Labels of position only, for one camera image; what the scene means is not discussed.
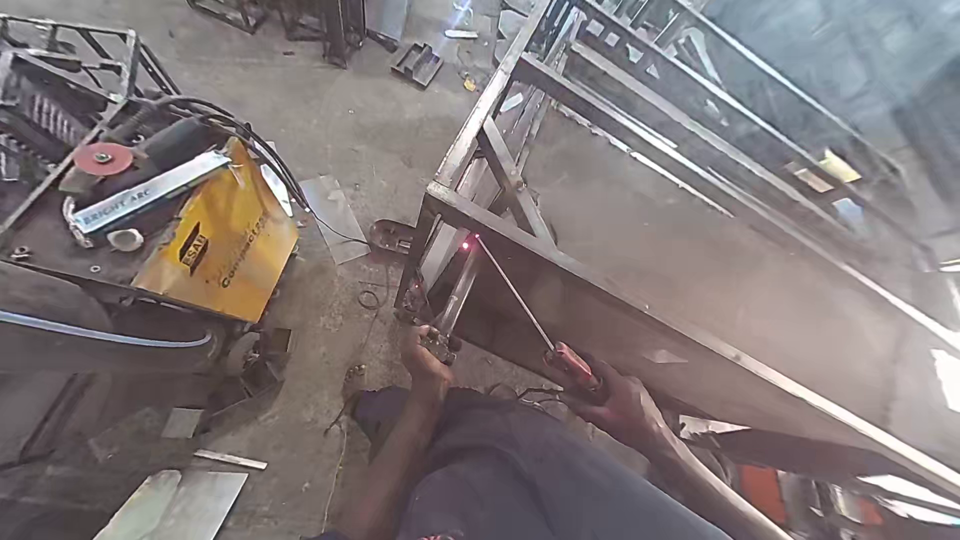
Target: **steel channel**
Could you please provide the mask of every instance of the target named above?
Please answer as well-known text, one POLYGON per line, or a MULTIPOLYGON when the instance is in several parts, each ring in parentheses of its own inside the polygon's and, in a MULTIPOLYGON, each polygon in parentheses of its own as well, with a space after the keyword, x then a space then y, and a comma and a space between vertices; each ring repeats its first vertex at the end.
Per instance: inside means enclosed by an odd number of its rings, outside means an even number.
POLYGON ((464 269, 460 271, 460 277, 453 285, 453 291, 446 300, 444 310, 434 320, 433 327, 440 331, 441 335, 450 336, 453 333, 453 327, 457 326, 457 319, 460 318, 460 312, 464 309, 467 302, 467 296, 473 288, 473 282, 476 280, 477 273, 480 270, 480 250, 471 249, 467 255, 467 262, 464 263, 464 269))

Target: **metal debris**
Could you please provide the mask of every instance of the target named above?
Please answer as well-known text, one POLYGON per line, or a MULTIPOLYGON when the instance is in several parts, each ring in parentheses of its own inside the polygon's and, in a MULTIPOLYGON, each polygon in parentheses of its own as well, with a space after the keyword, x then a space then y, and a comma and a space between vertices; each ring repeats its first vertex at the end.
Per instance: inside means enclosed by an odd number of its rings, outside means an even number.
POLYGON ((213 452, 212 450, 206 450, 203 448, 198 449, 193 453, 193 455, 196 457, 203 457, 205 459, 213 459, 214 461, 222 461, 224 463, 240 465, 241 467, 250 467, 251 469, 257 469, 260 471, 267 468, 266 461, 257 461, 256 459, 240 457, 239 455, 221 454, 219 452, 213 452))

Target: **grinding disc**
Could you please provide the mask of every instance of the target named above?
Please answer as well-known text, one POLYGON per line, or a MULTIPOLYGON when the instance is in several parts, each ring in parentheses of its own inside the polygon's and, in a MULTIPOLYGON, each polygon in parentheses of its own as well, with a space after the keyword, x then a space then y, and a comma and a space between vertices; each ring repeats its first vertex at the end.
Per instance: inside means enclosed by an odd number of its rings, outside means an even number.
POLYGON ((85 173, 109 176, 122 173, 133 164, 130 148, 114 142, 94 142, 77 150, 73 163, 85 173))

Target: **hose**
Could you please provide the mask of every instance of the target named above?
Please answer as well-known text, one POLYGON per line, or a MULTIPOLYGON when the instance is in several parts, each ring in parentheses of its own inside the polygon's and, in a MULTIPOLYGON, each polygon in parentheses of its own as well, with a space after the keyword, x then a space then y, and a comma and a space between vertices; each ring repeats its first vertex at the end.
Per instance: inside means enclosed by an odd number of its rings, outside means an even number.
POLYGON ((163 341, 159 339, 145 339, 142 337, 131 337, 110 333, 106 331, 91 330, 63 323, 55 323, 46 319, 38 319, 30 315, 21 315, 20 313, 11 313, 0 309, 0 323, 10 323, 22 327, 35 328, 44 331, 54 331, 56 333, 65 333, 77 337, 86 337, 89 339, 98 339, 100 341, 110 341, 113 343, 122 343, 124 345, 137 345, 140 347, 156 347, 160 349, 188 349, 199 347, 213 338, 209 331, 200 339, 194 341, 163 341))

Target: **person's leg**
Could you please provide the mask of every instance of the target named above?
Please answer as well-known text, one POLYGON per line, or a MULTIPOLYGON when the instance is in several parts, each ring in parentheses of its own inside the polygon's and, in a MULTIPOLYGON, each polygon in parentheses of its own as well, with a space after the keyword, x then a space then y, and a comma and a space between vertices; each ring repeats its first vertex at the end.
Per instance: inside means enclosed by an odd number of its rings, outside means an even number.
POLYGON ((399 418, 409 392, 406 388, 388 386, 379 390, 364 390, 356 397, 356 405, 349 414, 370 439, 371 458, 380 450, 399 418))

